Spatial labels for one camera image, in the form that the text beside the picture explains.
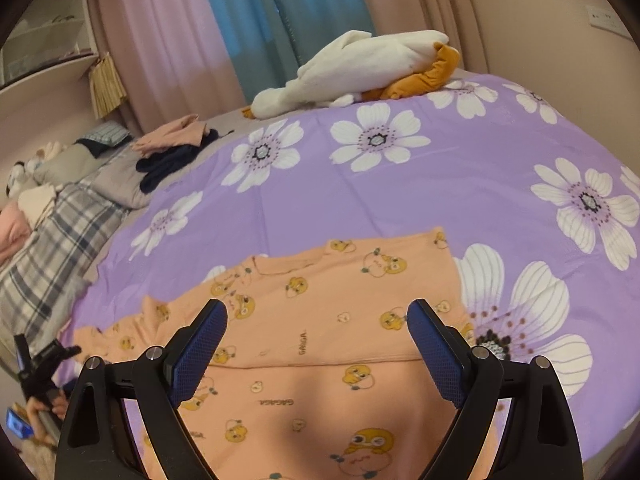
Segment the left hand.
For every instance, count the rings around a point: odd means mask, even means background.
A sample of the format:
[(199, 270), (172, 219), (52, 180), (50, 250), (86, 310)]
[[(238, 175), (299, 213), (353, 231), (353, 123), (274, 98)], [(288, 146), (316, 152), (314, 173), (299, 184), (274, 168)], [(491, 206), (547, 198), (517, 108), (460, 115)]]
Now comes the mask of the left hand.
[(52, 434), (50, 434), (49, 430), (47, 430), (47, 427), (44, 426), (44, 423), (41, 419), (41, 414), (51, 414), (62, 422), (66, 416), (67, 408), (68, 400), (62, 390), (58, 390), (56, 396), (53, 399), (49, 400), (48, 403), (42, 402), (34, 396), (31, 396), (27, 400), (27, 417), (30, 426), (32, 426), (32, 430), (34, 430), (34, 436), (37, 441), (51, 446), (58, 445), (55, 437), (53, 437)]

